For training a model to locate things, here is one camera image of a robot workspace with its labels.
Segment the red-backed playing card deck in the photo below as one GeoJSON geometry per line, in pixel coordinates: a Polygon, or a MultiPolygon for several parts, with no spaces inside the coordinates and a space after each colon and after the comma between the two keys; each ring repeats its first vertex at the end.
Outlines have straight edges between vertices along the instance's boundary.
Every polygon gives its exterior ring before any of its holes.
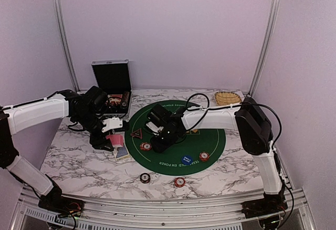
{"type": "Polygon", "coordinates": [[[124,137],[121,134],[111,134],[107,137],[114,148],[124,147],[124,137]]]}

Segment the red chip stack mat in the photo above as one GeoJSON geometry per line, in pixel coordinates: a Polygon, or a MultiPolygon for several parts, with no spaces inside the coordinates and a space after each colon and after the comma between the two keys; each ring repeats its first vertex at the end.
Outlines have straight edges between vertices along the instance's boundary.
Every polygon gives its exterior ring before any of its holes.
{"type": "Polygon", "coordinates": [[[148,142],[142,142],[140,144],[140,150],[142,150],[142,151],[150,151],[151,149],[152,149],[152,146],[148,142]]]}
{"type": "Polygon", "coordinates": [[[205,161],[208,161],[209,160],[209,157],[210,157],[210,154],[208,152],[201,152],[199,154],[199,159],[202,161],[202,162],[205,162],[205,161]]]}

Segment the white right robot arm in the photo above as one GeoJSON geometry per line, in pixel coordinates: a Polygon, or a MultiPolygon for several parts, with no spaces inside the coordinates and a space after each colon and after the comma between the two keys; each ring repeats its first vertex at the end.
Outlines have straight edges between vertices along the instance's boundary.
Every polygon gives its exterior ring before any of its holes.
{"type": "Polygon", "coordinates": [[[280,176],[281,164],[276,153],[271,122],[263,112],[264,105],[251,97],[239,104],[219,107],[196,107],[186,104],[170,112],[160,104],[147,115],[148,129],[153,133],[152,148],[162,153],[193,129],[237,130],[243,149],[253,156],[259,169],[264,194],[261,199],[242,203],[246,217],[261,216],[287,209],[285,181],[280,176]]]}

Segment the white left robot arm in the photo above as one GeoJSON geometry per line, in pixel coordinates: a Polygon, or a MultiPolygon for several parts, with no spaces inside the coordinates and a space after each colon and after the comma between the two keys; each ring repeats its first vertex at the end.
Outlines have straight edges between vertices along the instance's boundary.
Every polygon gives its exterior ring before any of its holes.
{"type": "Polygon", "coordinates": [[[90,133],[90,144],[94,149],[112,152],[113,146],[106,138],[107,121],[98,116],[107,101],[107,94],[93,86],[84,94],[62,90],[49,97],[1,108],[1,168],[40,194],[39,207],[68,213],[81,206],[82,201],[64,197],[61,188],[50,177],[19,154],[12,136],[40,123],[69,117],[71,122],[81,124],[90,133]]]}

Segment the black triangular all-in button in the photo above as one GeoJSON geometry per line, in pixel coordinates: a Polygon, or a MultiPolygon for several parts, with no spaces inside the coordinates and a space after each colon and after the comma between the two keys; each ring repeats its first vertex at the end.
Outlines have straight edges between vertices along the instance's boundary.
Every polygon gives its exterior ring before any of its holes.
{"type": "Polygon", "coordinates": [[[142,133],[142,129],[139,128],[133,132],[131,132],[130,136],[132,138],[138,138],[138,139],[143,139],[143,133],[142,133]]]}

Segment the orange-red 5 chip stack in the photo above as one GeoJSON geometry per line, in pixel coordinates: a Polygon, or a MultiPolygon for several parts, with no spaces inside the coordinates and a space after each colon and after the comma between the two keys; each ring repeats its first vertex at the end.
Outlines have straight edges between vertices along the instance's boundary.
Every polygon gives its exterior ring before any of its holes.
{"type": "Polygon", "coordinates": [[[177,177],[175,180],[174,180],[174,185],[176,187],[183,187],[185,185],[185,179],[182,178],[182,177],[177,177]]]}

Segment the dark red 100 chip stack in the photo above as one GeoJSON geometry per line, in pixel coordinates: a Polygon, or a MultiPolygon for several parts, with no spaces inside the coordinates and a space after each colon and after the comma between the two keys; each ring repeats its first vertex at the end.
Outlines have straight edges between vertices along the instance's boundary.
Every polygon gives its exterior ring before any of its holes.
{"type": "Polygon", "coordinates": [[[150,175],[148,173],[142,173],[140,175],[140,181],[142,183],[147,184],[147,183],[150,182],[150,180],[151,180],[151,177],[150,177],[150,175]]]}

